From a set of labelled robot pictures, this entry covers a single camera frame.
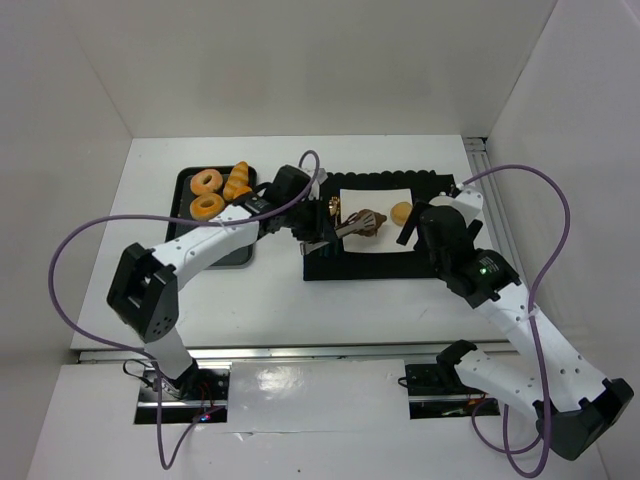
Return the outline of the small tan round bun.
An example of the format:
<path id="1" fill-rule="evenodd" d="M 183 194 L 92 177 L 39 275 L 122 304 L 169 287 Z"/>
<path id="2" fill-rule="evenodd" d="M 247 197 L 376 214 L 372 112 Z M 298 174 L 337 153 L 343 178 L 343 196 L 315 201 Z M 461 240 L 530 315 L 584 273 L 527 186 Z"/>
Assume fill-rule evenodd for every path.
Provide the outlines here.
<path id="1" fill-rule="evenodd" d="M 399 202 L 395 204 L 390 210 L 392 222 L 399 227 L 403 227 L 406 224 L 412 209 L 413 206 L 409 202 Z"/>

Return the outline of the brown chocolate bread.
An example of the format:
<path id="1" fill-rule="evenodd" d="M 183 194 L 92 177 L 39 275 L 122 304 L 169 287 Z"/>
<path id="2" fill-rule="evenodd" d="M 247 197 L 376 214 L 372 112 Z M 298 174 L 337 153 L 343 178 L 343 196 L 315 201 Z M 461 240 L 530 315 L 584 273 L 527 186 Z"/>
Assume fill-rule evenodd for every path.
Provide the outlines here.
<path id="1" fill-rule="evenodd" d="M 387 216 L 370 209 L 362 209 L 352 214 L 348 221 L 353 227 L 353 234 L 372 237 L 378 234 L 381 226 L 387 221 Z"/>

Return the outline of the metal tongs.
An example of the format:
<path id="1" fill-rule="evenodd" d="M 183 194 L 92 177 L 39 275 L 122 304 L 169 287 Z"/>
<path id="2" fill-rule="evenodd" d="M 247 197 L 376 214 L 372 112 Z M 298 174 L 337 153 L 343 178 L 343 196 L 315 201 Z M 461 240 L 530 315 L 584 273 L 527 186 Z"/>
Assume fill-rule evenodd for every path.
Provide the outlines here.
<path id="1" fill-rule="evenodd" d="M 309 243 L 309 242 L 303 242 L 300 245 L 300 251 L 301 254 L 303 256 L 310 254 L 313 251 L 319 250 L 331 243 L 336 243 L 339 240 L 343 239 L 344 237 L 348 236 L 348 235 L 352 235 L 353 234 L 353 227 L 349 225 L 349 221 L 348 219 L 338 225 L 335 229 L 334 229 L 334 233 L 335 235 L 331 238 L 329 238 L 328 240 L 322 240 L 322 241 L 318 241 L 315 243 Z"/>

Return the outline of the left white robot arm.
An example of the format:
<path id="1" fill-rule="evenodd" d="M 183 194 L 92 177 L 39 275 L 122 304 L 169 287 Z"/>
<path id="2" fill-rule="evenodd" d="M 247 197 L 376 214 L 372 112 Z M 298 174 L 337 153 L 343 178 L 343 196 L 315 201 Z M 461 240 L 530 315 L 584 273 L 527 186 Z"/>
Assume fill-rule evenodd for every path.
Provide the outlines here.
<path id="1" fill-rule="evenodd" d="M 334 240 L 327 208 L 310 195 L 314 183 L 302 170 L 286 165 L 261 194 L 240 194 L 207 226 L 153 248 L 134 243 L 122 253 L 107 304 L 138 335 L 143 351 L 178 396 L 202 381 L 177 332 L 179 292 L 220 259 L 282 228 L 301 242 Z"/>

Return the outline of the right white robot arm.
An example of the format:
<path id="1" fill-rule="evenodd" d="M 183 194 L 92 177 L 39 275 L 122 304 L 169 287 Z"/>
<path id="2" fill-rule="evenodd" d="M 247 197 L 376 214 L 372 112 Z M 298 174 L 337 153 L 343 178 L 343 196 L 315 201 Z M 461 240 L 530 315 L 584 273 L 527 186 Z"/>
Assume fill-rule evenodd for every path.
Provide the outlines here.
<path id="1" fill-rule="evenodd" d="M 436 276 L 539 372 L 520 373 L 466 340 L 451 344 L 436 361 L 453 379 L 533 420 L 550 449 L 573 461 L 617 422 L 633 389 L 622 378 L 607 378 L 570 344 L 501 254 L 475 247 L 482 223 L 466 221 L 459 207 L 457 201 L 416 202 L 398 241 L 404 244 L 416 232 L 414 249 L 427 257 Z"/>

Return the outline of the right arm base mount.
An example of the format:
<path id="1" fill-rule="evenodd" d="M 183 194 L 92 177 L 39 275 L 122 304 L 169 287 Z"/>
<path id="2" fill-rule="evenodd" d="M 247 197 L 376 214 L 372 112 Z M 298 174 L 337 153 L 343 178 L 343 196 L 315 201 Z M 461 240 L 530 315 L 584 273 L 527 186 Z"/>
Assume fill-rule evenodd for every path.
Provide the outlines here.
<path id="1" fill-rule="evenodd" d="M 439 365 L 406 364 L 397 383 L 408 394 L 409 416 L 419 419 L 452 419 L 499 416 L 498 402 L 486 393 L 464 386 Z"/>

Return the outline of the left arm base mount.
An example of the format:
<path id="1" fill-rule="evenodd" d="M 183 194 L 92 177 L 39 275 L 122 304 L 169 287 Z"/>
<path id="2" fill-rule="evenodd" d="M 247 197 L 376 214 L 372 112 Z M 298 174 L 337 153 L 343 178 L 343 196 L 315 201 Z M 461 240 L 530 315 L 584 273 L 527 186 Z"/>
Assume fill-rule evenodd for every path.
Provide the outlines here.
<path id="1" fill-rule="evenodd" d="M 134 416 L 136 425 L 156 423 L 158 392 L 162 395 L 163 424 L 188 424 L 194 419 L 201 424 L 227 422 L 231 377 L 229 366 L 199 366 L 195 376 L 181 380 L 179 386 L 174 386 L 166 379 L 158 383 L 152 365 L 142 360 L 126 360 L 122 371 L 139 385 Z"/>

